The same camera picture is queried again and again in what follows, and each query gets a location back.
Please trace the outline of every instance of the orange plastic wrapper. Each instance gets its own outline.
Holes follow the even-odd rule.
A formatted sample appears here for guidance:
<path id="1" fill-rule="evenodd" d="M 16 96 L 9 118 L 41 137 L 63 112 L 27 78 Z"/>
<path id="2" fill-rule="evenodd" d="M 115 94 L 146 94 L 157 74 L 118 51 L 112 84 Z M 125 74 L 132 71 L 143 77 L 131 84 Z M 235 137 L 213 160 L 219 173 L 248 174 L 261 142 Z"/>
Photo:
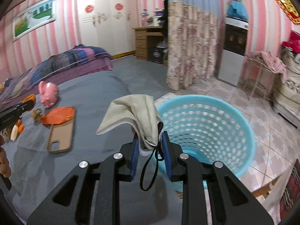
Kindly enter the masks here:
<path id="1" fill-rule="evenodd" d="M 74 114 L 74 107 L 58 107 L 42 116 L 40 121 L 45 125 L 62 124 L 73 119 Z"/>

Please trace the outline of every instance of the hand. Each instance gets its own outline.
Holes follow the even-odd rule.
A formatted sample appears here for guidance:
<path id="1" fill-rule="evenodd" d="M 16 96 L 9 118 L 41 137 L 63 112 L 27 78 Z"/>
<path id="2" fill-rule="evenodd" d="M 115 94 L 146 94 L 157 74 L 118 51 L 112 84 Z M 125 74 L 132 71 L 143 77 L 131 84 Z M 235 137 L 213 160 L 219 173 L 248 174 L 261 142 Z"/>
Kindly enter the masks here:
<path id="1" fill-rule="evenodd" d="M 0 135 L 0 146 L 2 145 L 4 145 L 4 139 Z M 6 152 L 2 147 L 0 147 L 0 174 L 2 174 L 5 178 L 9 178 L 11 176 L 9 161 L 6 158 Z"/>

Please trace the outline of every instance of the laundry basket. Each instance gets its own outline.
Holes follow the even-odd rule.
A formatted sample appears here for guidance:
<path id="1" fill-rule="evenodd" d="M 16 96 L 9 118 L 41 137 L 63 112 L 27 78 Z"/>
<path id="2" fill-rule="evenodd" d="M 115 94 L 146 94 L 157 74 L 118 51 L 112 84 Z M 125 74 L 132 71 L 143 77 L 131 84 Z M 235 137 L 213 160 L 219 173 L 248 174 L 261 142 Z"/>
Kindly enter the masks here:
<path id="1" fill-rule="evenodd" d="M 184 95 L 166 101 L 157 110 L 163 130 L 183 152 L 200 162 L 222 161 L 238 178 L 250 166 L 254 134 L 248 121 L 230 104 L 209 96 Z M 166 172 L 163 161 L 159 169 Z M 182 182 L 173 185 L 182 191 Z"/>

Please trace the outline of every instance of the peeled banana piece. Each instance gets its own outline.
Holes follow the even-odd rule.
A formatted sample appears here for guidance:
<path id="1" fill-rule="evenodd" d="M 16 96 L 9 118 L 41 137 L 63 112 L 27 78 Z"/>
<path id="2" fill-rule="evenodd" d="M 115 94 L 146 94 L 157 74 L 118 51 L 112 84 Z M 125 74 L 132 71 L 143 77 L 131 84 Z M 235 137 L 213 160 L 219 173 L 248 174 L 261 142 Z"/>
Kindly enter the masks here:
<path id="1" fill-rule="evenodd" d="M 17 136 L 18 136 L 18 126 L 15 125 L 13 127 L 13 130 L 11 131 L 10 140 L 15 141 L 17 139 Z"/>

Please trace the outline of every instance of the landscape painting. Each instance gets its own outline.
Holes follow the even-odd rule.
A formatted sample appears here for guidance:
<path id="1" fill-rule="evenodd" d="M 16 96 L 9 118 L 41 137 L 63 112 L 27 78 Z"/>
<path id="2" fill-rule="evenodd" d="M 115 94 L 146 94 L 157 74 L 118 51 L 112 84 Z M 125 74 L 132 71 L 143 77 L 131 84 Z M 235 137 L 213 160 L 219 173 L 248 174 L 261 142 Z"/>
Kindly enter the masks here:
<path id="1" fill-rule="evenodd" d="M 13 20 L 13 38 L 19 39 L 28 32 L 56 19 L 55 0 L 44 0 L 19 13 Z"/>

